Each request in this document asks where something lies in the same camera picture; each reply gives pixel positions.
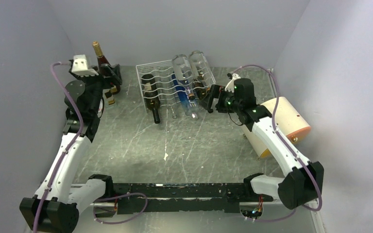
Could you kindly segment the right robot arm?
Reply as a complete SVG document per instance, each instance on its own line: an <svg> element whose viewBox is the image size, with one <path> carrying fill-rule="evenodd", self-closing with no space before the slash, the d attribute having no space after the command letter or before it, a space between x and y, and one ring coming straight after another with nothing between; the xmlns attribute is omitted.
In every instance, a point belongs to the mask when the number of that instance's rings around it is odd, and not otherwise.
<svg viewBox="0 0 373 233"><path fill-rule="evenodd" d="M227 86L213 84L203 107L213 112L212 103L219 113L235 113L240 125L267 147L278 162L284 178L255 175L243 187L246 200L254 201L260 195L280 200L293 210L314 199L322 200L324 168L320 162L311 162L284 136L275 122L275 116L265 106L256 103L254 85L246 78L231 80Z"/></svg>

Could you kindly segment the dark red wine bottle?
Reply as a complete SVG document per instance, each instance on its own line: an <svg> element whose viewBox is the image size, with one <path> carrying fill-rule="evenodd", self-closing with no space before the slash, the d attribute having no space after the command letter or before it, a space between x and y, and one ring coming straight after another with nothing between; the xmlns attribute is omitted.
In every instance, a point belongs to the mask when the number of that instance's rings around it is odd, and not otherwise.
<svg viewBox="0 0 373 233"><path fill-rule="evenodd" d="M94 49L94 52L96 54L96 57L97 57L97 62L98 62L98 67L100 68L101 65L104 65L104 64L110 64L109 61L107 60L107 58L105 57L101 47L100 47L100 44L98 41L94 41L92 43L92 47ZM120 88L120 85L113 85L110 89L112 95L116 95L120 92L121 88Z"/></svg>

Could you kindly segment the clear bottle orange label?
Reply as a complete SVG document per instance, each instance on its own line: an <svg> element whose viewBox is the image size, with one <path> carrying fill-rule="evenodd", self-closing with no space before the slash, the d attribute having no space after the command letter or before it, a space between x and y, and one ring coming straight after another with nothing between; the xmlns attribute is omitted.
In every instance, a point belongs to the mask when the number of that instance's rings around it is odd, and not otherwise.
<svg viewBox="0 0 373 233"><path fill-rule="evenodd" d="M110 89L105 89L104 91L105 103L108 103L108 106L115 104L114 95L118 93L116 86L114 85Z"/></svg>

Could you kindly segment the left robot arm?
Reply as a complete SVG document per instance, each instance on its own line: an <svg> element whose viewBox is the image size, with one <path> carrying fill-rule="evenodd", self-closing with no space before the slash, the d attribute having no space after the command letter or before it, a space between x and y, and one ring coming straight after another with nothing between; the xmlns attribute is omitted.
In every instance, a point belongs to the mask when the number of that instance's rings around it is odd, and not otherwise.
<svg viewBox="0 0 373 233"><path fill-rule="evenodd" d="M91 67L93 76L74 74L62 86L67 105L66 124L55 160L31 198L23 198L19 209L34 232L71 233L80 214L94 201L108 202L116 195L112 177L94 174L77 190L71 190L78 165L94 140L103 114L103 90L122 83L120 66ZM107 76L100 71L108 71Z"/></svg>

